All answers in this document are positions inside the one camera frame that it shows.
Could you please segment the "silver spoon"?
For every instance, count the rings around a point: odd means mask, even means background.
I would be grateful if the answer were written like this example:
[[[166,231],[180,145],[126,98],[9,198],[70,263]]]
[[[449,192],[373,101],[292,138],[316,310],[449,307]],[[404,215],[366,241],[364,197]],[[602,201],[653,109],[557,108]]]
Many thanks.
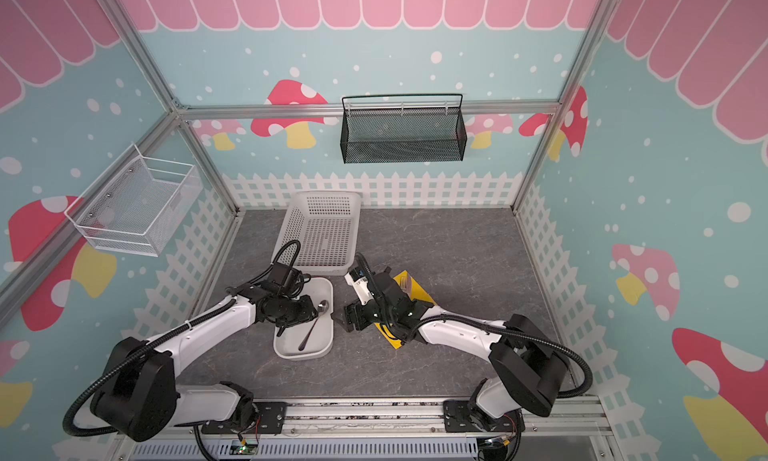
[[[319,322],[320,318],[328,311],[330,306],[330,303],[328,300],[322,300],[317,305],[317,317],[313,321],[312,326],[309,328],[308,332],[306,333],[305,337],[301,341],[301,343],[298,346],[298,350],[300,352],[303,352],[306,349],[306,346],[308,344],[309,338],[311,337],[312,332],[314,331],[314,328],[316,327],[317,323]]]

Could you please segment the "white plastic tray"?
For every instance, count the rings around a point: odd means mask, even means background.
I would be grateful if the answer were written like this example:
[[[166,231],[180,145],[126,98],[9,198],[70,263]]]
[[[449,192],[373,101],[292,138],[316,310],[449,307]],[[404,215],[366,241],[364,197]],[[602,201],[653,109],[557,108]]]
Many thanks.
[[[298,350],[298,346],[315,319],[287,328],[281,336],[277,335],[278,329],[274,330],[273,349],[280,358],[285,360],[302,361],[320,358],[328,354],[333,345],[334,321],[331,315],[334,311],[334,292],[332,283],[326,278],[313,278],[302,293],[311,297],[315,307],[322,300],[328,300],[330,306],[314,328],[303,352]]]

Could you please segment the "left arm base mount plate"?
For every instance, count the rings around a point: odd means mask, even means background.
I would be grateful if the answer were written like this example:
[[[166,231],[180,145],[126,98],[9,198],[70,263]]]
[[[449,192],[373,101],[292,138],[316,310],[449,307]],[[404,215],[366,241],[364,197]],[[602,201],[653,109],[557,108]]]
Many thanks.
[[[286,420],[286,402],[251,402],[240,414],[225,421],[206,421],[201,432],[212,434],[281,434]]]

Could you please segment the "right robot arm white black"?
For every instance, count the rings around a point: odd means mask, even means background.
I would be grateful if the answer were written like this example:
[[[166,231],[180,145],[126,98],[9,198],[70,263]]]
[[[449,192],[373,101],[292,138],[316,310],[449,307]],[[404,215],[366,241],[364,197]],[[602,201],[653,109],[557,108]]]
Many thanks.
[[[345,280],[358,297],[334,316],[346,331],[374,326],[395,347],[411,342],[448,346],[493,368],[494,377],[482,380],[467,402],[445,402],[448,430],[520,430],[524,412],[547,417],[557,400],[581,396],[593,385],[589,364],[523,315],[488,321],[453,313],[416,298],[410,278],[374,272],[361,253]]]

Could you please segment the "black mesh wall basket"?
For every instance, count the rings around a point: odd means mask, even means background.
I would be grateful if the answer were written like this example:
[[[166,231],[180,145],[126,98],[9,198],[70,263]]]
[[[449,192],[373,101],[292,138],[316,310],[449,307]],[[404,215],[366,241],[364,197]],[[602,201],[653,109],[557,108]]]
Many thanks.
[[[464,159],[468,135],[460,93],[351,95],[341,104],[347,164]]]

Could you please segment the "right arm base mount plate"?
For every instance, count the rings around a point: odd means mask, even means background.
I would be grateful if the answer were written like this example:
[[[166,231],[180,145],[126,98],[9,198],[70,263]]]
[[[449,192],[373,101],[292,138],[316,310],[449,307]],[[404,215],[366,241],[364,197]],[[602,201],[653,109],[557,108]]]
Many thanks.
[[[522,433],[525,424],[520,410],[492,418],[469,400],[449,399],[443,402],[444,429],[448,433]]]

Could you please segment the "white perforated plastic basket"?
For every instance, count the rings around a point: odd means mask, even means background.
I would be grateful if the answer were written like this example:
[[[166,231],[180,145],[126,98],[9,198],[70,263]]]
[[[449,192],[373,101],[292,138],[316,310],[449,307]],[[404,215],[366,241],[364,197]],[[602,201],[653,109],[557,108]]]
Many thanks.
[[[305,191],[291,199],[273,250],[277,254],[289,241],[291,246],[279,261],[312,276],[343,276],[351,268],[356,252],[362,198],[346,191]]]

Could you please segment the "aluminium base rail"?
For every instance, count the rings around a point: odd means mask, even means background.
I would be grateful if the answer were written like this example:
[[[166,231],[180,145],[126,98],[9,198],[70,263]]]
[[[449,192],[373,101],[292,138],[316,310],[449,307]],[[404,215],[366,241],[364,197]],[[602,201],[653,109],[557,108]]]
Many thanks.
[[[488,436],[488,432],[448,433],[442,397],[290,398],[281,434],[212,434],[265,442],[273,438]],[[559,400],[550,415],[521,412],[523,434],[531,436],[609,435],[611,428],[594,396]]]

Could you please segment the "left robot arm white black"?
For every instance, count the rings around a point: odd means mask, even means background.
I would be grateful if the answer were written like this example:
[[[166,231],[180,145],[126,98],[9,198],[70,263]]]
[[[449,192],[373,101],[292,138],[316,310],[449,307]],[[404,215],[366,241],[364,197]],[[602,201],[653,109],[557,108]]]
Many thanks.
[[[169,426],[197,429],[211,422],[234,432],[251,429],[259,420],[251,391],[230,381],[180,385],[177,377],[207,351],[255,324],[272,323],[282,336],[318,318],[303,291],[312,277],[295,266],[300,251],[300,241],[286,242],[262,273],[229,289],[214,307],[163,334],[127,337],[116,344],[103,374],[64,414],[64,432],[73,437],[121,433],[142,442]]]

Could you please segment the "yellow paper napkin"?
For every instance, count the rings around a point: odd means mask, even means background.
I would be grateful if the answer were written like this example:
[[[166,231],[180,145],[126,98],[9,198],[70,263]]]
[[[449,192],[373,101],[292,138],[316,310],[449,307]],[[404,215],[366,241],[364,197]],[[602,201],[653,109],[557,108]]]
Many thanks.
[[[400,274],[392,277],[378,273],[378,286],[385,295],[379,302],[374,325],[394,349],[401,348],[409,339],[409,332],[428,309],[436,305],[434,299],[412,278],[412,294],[407,296],[399,286]]]

